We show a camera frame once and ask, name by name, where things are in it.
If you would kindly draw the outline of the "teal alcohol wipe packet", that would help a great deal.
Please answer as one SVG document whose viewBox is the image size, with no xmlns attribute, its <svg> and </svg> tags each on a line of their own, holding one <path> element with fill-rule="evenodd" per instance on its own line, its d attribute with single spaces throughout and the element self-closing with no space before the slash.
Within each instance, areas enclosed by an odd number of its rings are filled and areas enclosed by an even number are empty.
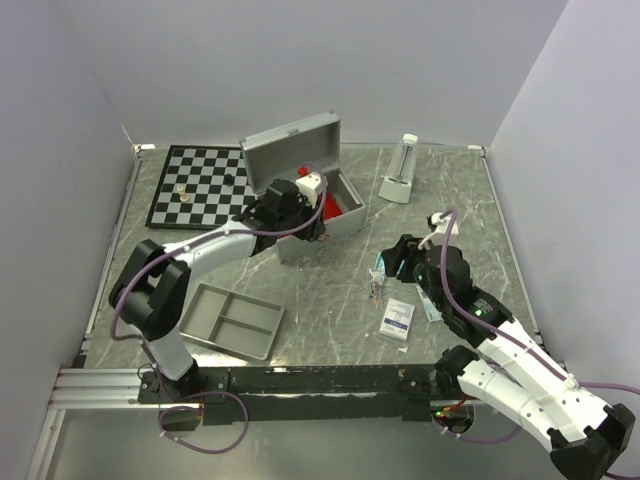
<svg viewBox="0 0 640 480">
<path fill-rule="evenodd" d="M 377 256 L 376 262 L 375 262 L 375 266 L 374 266 L 374 270 L 376 272 L 380 272 L 383 275 L 386 274 L 386 268 L 385 268 L 385 263 L 384 263 L 384 259 L 382 257 L 382 254 L 379 254 Z"/>
</svg>

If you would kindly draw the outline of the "clear bag of swabs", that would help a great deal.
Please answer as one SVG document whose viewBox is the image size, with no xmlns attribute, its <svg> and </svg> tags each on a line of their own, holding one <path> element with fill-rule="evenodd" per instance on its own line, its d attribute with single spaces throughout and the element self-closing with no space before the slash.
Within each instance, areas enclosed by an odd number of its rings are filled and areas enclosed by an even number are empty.
<svg viewBox="0 0 640 480">
<path fill-rule="evenodd" d="M 378 308 L 383 301 L 383 289 L 386 282 L 386 275 L 383 270 L 370 269 L 369 273 L 369 299 L 375 308 Z"/>
</svg>

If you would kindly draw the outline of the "grey metal first-aid case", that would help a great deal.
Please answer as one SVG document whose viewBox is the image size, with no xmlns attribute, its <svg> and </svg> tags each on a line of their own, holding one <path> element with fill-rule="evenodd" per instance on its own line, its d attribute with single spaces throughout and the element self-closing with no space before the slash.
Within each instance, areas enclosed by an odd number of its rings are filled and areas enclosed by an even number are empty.
<svg viewBox="0 0 640 480">
<path fill-rule="evenodd" d="M 287 214 L 282 187 L 294 185 L 303 202 L 302 219 L 319 206 L 323 213 L 314 224 L 276 243 L 279 260 L 328 246 L 360 230 L 366 204 L 339 165 L 341 123 L 333 112 L 323 112 L 240 140 L 249 184 L 263 204 L 271 203 Z"/>
</svg>

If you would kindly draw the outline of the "blue white bandage packet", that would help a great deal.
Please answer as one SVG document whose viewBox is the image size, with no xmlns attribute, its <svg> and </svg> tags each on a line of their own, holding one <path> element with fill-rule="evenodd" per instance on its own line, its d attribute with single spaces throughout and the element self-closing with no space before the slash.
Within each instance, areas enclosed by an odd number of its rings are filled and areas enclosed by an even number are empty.
<svg viewBox="0 0 640 480">
<path fill-rule="evenodd" d="M 421 304 L 423 306 L 423 309 L 425 311 L 427 320 L 429 322 L 441 321 L 442 320 L 441 313 L 436 308 L 436 306 L 432 303 L 429 297 L 425 294 L 425 292 L 420 287 L 417 287 L 417 293 L 421 301 Z"/>
</svg>

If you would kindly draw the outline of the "white gauze pad packet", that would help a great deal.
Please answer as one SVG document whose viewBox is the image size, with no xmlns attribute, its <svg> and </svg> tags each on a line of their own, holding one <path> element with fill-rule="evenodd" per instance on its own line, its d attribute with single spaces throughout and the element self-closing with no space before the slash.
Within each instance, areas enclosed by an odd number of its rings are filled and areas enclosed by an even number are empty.
<svg viewBox="0 0 640 480">
<path fill-rule="evenodd" d="M 380 323 L 378 333 L 395 340 L 406 341 L 412 323 L 415 307 L 396 299 L 389 299 Z"/>
</svg>

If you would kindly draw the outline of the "grey divided plastic tray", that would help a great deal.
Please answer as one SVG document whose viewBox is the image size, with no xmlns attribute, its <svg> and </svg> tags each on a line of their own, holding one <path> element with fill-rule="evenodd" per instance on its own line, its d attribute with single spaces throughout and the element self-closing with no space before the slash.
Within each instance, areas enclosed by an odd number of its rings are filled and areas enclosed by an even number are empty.
<svg viewBox="0 0 640 480">
<path fill-rule="evenodd" d="M 193 344 L 258 361 L 270 357 L 284 316 L 281 305 L 201 283 L 179 324 Z"/>
</svg>

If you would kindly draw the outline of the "red fabric zipper pouch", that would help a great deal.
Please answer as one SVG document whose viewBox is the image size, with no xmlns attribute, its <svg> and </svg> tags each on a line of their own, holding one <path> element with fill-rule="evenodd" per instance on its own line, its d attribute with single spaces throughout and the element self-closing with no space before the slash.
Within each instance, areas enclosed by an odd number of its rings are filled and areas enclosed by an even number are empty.
<svg viewBox="0 0 640 480">
<path fill-rule="evenodd" d="M 339 206 L 338 202 L 333 195 L 328 194 L 325 201 L 323 210 L 323 220 L 328 221 L 330 219 L 339 217 L 343 214 L 343 210 Z"/>
</svg>

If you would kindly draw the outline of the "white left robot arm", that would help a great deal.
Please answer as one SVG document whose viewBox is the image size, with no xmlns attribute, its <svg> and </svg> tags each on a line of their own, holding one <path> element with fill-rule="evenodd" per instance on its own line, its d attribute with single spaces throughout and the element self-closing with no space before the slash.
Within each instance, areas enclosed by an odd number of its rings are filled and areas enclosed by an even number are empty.
<svg viewBox="0 0 640 480">
<path fill-rule="evenodd" d="M 277 179 L 241 214 L 221 227 L 175 244 L 139 243 L 110 294 L 113 320 L 133 328 L 154 366 L 163 392 L 184 402 L 202 389 L 197 361 L 178 323 L 192 280 L 244 260 L 294 237 L 313 242 L 325 231 L 328 182 L 312 172 L 295 181 Z"/>
</svg>

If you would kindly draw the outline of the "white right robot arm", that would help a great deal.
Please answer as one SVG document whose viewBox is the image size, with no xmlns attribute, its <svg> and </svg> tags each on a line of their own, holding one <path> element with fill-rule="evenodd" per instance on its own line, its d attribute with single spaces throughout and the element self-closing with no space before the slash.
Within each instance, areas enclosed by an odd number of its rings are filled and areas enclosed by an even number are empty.
<svg viewBox="0 0 640 480">
<path fill-rule="evenodd" d="M 388 277 L 418 285 L 462 344 L 435 365 L 448 398 L 483 401 L 534 437 L 567 479 L 601 479 L 628 447 L 635 416 L 579 385 L 493 295 L 476 286 L 460 249 L 403 235 L 381 259 Z"/>
</svg>

